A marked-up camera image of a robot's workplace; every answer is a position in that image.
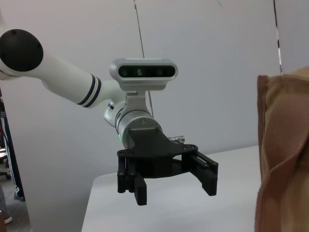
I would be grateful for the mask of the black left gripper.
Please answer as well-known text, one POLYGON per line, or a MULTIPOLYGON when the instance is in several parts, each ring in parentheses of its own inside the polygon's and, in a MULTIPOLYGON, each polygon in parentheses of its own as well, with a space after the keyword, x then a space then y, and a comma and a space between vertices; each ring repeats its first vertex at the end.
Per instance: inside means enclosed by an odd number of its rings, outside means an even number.
POLYGON ((193 174, 209 196, 217 194, 219 164, 191 144, 172 142, 159 129, 130 130, 129 145, 119 150, 117 191, 134 193, 137 205, 147 204, 144 178, 193 174))

